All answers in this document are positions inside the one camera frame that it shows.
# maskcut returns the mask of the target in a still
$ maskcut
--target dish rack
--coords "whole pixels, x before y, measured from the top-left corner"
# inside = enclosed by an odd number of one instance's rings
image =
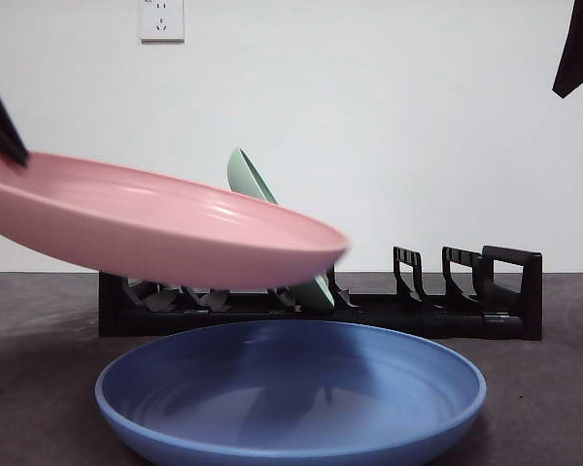
[[[133,281],[99,274],[99,334],[168,335],[192,328],[258,319],[322,319],[374,325],[426,338],[541,340],[542,254],[495,246],[481,252],[442,249],[444,294],[424,289],[421,255],[393,248],[395,293],[350,293],[327,271],[334,309],[315,311],[295,303],[287,288],[259,292]],[[522,266],[520,291],[496,283],[494,263]],[[471,269],[473,294],[456,283],[451,264]],[[412,285],[401,265],[412,268]]]

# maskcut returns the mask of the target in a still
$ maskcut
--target wall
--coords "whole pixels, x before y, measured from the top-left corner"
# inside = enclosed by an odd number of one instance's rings
[[[583,271],[583,86],[551,92],[571,0],[0,0],[0,92],[33,150],[226,186],[245,148],[282,204],[391,246],[541,250]],[[0,238],[0,270],[78,270]]]

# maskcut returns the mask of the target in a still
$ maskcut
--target wall outlet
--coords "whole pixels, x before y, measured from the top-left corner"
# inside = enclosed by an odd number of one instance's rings
[[[184,0],[139,0],[142,42],[184,41]]]

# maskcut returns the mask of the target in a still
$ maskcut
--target dark countertop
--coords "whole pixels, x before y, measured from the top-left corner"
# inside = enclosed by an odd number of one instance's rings
[[[392,286],[389,274],[339,280],[357,292]],[[110,361],[156,337],[99,338],[96,281],[0,274],[0,466],[149,464],[107,427],[93,386]],[[488,398],[432,465],[583,466],[583,274],[545,275],[542,342],[439,343],[481,369]]]

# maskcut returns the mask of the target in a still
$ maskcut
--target plate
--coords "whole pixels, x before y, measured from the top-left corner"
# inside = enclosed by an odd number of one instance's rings
[[[319,320],[233,323],[135,349],[100,375],[114,431],[158,466],[423,464],[486,395],[434,342]]]
[[[242,149],[237,148],[231,154],[226,167],[226,177],[233,191],[278,204],[257,168]],[[300,304],[311,309],[334,308],[334,299],[321,275],[306,283],[291,286],[290,290]]]
[[[0,234],[116,275],[223,288],[301,283],[347,245],[324,223],[248,196],[39,152],[27,169],[0,155]]]

